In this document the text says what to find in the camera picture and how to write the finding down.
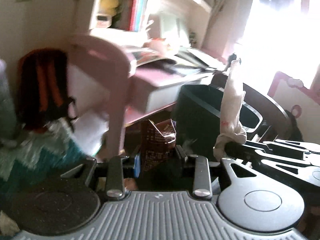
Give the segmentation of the brown printed paper carton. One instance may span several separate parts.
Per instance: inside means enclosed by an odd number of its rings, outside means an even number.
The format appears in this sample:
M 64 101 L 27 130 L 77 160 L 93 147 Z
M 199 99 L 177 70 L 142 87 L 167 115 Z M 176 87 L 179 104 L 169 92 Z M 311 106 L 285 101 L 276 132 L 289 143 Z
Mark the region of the brown printed paper carton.
M 168 160 L 170 150 L 176 145 L 176 129 L 171 119 L 157 124 L 145 120 L 141 129 L 141 171 L 145 173 Z

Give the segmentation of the white plastic bag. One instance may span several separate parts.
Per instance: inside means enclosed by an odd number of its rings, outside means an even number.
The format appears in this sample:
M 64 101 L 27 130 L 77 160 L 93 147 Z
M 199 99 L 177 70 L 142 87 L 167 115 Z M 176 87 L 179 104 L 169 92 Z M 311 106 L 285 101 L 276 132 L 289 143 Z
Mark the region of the white plastic bag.
M 213 156 L 217 161 L 226 156 L 227 143 L 244 144 L 247 140 L 247 133 L 240 122 L 245 94 L 240 61 L 233 60 L 221 101 L 220 134 L 213 148 Z

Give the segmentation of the dark green trash bin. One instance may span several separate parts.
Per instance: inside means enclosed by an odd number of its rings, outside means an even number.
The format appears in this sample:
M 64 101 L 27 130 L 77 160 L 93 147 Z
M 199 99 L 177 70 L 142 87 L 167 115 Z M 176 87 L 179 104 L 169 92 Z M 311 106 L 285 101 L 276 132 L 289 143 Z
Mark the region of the dark green trash bin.
M 216 161 L 213 148 L 220 134 L 223 89 L 210 85 L 183 85 L 171 118 L 176 124 L 176 144 L 192 154 Z

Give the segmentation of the black plush on bed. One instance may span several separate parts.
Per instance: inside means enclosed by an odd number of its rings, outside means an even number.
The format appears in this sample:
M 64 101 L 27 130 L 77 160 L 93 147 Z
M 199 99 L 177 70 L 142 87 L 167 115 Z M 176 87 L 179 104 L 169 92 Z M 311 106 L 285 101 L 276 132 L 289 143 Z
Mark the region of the black plush on bed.
M 291 121 L 291 126 L 292 126 L 291 135 L 289 137 L 289 140 L 303 141 L 303 135 L 302 135 L 300 129 L 298 128 L 297 120 L 296 120 L 295 116 L 291 112 L 289 112 L 288 110 L 285 110 L 285 112 L 288 115 L 288 117 Z

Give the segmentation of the dark wooden chair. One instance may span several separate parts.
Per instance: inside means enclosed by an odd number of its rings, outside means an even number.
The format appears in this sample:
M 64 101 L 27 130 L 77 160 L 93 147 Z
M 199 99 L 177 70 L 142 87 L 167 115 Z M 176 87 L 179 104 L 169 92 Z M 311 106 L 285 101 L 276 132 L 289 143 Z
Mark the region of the dark wooden chair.
M 283 107 L 268 95 L 261 94 L 247 84 L 244 84 L 245 103 L 252 106 L 263 117 L 258 128 L 257 141 L 272 141 L 289 139 L 292 132 L 291 119 Z

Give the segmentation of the white box under desk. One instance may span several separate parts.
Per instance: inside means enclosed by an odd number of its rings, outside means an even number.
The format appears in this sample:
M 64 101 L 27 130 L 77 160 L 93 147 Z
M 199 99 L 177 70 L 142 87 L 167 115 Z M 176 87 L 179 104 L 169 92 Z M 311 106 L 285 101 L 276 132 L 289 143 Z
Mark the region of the white box under desk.
M 73 127 L 74 141 L 85 154 L 94 156 L 104 144 L 103 139 L 109 128 L 109 118 L 107 114 L 90 110 L 80 116 Z

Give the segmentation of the green white zigzag quilt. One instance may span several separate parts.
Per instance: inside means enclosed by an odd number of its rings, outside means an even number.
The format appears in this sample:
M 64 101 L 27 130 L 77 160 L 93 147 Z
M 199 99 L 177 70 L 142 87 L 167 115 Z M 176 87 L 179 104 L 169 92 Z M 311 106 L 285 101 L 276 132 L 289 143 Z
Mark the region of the green white zigzag quilt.
M 1 201 L 86 159 L 65 119 L 43 133 L 1 129 Z

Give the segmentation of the pink study desk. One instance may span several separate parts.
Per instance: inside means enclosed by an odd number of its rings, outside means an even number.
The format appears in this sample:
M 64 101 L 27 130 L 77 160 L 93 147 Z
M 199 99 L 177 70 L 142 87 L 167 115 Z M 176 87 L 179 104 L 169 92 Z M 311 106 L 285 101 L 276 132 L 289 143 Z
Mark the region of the pink study desk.
M 68 50 L 68 91 L 82 116 L 87 111 L 108 115 L 109 128 L 95 155 L 107 159 L 124 148 L 125 128 L 172 106 L 186 83 L 209 84 L 213 71 L 181 76 L 147 66 L 124 47 L 89 34 L 74 34 Z

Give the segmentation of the black red backpack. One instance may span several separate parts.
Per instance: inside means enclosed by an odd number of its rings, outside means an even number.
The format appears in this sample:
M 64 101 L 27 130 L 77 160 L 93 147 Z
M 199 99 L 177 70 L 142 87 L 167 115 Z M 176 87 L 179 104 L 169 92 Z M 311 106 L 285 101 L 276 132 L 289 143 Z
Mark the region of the black red backpack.
M 18 62 L 17 120 L 27 130 L 43 130 L 52 122 L 64 118 L 74 131 L 69 106 L 76 106 L 68 95 L 68 56 L 60 49 L 35 49 Z

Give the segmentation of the purple grey backpack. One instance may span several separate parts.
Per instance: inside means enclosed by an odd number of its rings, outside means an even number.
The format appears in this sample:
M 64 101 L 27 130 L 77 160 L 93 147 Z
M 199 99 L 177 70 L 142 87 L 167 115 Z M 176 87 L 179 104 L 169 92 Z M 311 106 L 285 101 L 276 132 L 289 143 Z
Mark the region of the purple grey backpack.
M 11 96 L 9 82 L 6 73 L 7 64 L 1 59 L 1 140 L 13 140 L 17 131 L 17 119 L 15 106 Z

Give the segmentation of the colourful picture book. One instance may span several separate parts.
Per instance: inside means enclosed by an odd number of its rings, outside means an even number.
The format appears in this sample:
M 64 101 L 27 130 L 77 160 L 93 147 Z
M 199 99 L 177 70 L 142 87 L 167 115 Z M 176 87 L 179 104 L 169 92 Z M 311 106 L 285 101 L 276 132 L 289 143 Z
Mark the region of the colourful picture book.
M 164 57 L 159 51 L 152 50 L 150 48 L 128 46 L 125 47 L 125 52 L 133 55 L 136 59 L 137 67 L 156 61 L 165 61 L 170 64 L 177 63 L 174 59 Z

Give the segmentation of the tissue pack red white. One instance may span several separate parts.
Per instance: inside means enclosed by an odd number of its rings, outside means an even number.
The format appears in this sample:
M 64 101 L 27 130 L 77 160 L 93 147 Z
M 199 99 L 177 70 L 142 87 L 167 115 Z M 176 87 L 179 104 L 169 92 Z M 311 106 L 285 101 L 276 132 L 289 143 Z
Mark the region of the tissue pack red white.
M 173 52 L 170 44 L 165 38 L 152 38 L 146 43 L 146 46 L 152 50 L 159 52 L 162 55 L 169 55 Z

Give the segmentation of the pink digital timer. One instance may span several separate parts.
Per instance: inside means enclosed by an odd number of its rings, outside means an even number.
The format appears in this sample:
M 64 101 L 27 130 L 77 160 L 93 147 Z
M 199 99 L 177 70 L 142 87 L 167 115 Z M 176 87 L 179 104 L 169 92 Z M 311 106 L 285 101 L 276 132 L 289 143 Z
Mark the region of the pink digital timer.
M 109 28 L 112 25 L 112 16 L 108 14 L 97 14 L 97 28 Z

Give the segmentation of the white bookshelf hutch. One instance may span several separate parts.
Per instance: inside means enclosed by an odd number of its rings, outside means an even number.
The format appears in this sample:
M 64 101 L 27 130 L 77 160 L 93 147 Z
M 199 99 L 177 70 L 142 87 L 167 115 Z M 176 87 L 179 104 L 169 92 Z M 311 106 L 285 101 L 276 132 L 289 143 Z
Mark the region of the white bookshelf hutch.
M 100 0 L 78 0 L 75 32 L 102 36 L 113 42 L 140 46 L 150 38 L 165 38 L 173 47 L 203 45 L 214 0 L 148 0 L 147 18 L 141 31 L 119 29 L 123 0 L 119 0 L 117 14 L 109 28 L 97 28 Z

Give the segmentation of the yellow plush toy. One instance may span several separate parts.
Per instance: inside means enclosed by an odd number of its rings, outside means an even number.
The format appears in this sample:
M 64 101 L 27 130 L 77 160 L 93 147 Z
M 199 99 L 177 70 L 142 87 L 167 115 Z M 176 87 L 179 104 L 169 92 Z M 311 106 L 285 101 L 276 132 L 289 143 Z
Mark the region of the yellow plush toy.
M 119 0 L 100 0 L 99 12 L 115 16 L 117 14 L 116 8 L 119 6 Z

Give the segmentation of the row of upright books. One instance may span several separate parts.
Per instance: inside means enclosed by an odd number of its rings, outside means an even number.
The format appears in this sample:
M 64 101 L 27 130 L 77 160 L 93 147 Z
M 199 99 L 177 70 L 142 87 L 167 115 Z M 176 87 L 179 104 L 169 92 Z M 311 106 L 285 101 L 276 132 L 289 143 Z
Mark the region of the row of upright books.
M 124 9 L 121 12 L 119 29 L 126 31 L 141 31 L 147 18 L 148 0 L 123 0 Z

